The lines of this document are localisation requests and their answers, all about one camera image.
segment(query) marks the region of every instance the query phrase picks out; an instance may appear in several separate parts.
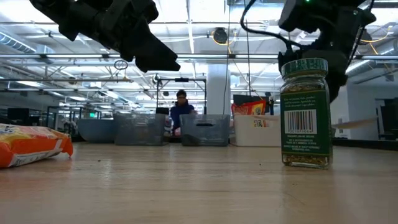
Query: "spice jar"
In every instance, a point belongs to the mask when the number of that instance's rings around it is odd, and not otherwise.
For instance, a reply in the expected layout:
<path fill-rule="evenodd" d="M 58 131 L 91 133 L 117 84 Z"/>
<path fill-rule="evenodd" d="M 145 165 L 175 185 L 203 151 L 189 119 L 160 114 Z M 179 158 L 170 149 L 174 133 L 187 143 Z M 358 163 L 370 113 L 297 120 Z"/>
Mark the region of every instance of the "spice jar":
<path fill-rule="evenodd" d="M 333 158 L 328 62 L 305 58 L 282 67 L 280 88 L 282 162 L 327 169 Z"/>

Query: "robotic claw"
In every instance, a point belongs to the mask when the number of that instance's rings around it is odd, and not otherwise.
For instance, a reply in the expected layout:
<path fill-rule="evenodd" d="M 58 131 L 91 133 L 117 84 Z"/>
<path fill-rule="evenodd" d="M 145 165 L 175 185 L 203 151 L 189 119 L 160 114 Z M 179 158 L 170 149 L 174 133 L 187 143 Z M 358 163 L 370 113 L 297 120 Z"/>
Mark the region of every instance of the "robotic claw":
<path fill-rule="evenodd" d="M 156 38 L 148 24 L 159 13 L 153 0 L 30 0 L 33 6 L 59 25 L 59 31 L 71 41 L 79 33 L 92 38 L 109 49 L 118 51 L 121 58 L 137 67 L 149 70 L 178 71 L 177 55 Z M 251 30 L 244 25 L 244 15 L 256 2 L 246 6 L 241 25 L 247 32 L 271 35 L 283 40 L 286 52 L 279 52 L 279 70 L 287 62 L 319 57 L 328 60 L 326 77 L 330 101 L 347 81 L 345 71 L 361 38 L 360 28 L 376 21 L 369 10 L 360 9 L 365 0 L 286 0 L 279 27 L 287 32 L 301 29 L 312 33 L 320 30 L 319 38 L 311 45 L 300 45 L 279 34 Z"/>

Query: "blue jacket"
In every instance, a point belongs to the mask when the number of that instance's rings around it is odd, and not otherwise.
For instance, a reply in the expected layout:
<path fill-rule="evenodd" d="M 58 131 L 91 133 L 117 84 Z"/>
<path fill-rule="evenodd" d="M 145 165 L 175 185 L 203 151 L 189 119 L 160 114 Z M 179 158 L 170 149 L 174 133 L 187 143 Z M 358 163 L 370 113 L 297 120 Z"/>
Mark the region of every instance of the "blue jacket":
<path fill-rule="evenodd" d="M 178 105 L 177 102 L 175 103 L 175 106 L 170 109 L 170 116 L 172 117 L 174 122 L 173 130 L 176 130 L 180 127 L 180 115 L 190 114 L 192 110 L 194 110 L 194 107 L 188 104 L 188 100 L 184 105 Z"/>

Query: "jar lid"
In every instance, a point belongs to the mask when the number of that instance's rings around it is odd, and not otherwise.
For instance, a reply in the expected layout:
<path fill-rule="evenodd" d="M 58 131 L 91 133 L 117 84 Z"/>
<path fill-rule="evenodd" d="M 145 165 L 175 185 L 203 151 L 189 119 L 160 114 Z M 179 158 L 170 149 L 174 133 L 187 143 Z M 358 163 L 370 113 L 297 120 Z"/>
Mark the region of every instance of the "jar lid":
<path fill-rule="evenodd" d="M 328 73 L 328 61 L 323 58 L 303 58 L 294 60 L 282 66 L 281 72 L 282 77 L 301 75 L 307 72 L 317 72 L 320 75 L 326 75 Z"/>

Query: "orange snack bag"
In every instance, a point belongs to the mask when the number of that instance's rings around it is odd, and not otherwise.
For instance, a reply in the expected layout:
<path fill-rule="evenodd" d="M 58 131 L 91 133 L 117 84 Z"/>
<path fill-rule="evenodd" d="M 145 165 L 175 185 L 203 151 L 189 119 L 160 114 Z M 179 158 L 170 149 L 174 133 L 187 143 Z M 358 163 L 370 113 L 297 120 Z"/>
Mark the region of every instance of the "orange snack bag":
<path fill-rule="evenodd" d="M 60 152 L 73 154 L 67 134 L 46 127 L 0 124 L 0 168 L 29 164 Z"/>
<path fill-rule="evenodd" d="M 264 115 L 266 113 L 266 100 L 259 100 L 242 105 L 232 104 L 232 115 Z"/>

